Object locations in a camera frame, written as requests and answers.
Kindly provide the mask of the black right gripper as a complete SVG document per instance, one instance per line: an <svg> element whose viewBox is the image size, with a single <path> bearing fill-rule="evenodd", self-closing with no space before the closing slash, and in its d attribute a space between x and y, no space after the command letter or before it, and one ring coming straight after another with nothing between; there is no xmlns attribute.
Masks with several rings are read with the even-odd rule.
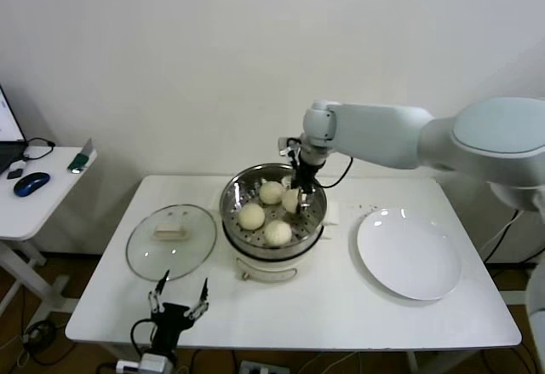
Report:
<svg viewBox="0 0 545 374"><path fill-rule="evenodd" d="M297 165L293 177L293 188L297 189L295 212L301 213L309 207L309 193L315 186L315 176L318 166L307 163L301 155L297 158ZM292 176L286 175L281 179L281 184L286 190L292 189Z"/></svg>

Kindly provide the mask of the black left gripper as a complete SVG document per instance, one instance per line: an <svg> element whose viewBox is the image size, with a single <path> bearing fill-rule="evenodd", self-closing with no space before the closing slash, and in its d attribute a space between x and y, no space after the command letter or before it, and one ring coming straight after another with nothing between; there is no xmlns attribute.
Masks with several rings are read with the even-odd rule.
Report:
<svg viewBox="0 0 545 374"><path fill-rule="evenodd" d="M209 309L208 279L205 279L198 302L192 308L170 302L165 302L162 307L160 296L168 280L169 270L147 295L152 323L156 326L151 343L152 354L172 354L177 347L181 333L191 329L195 319L200 319Z"/></svg>

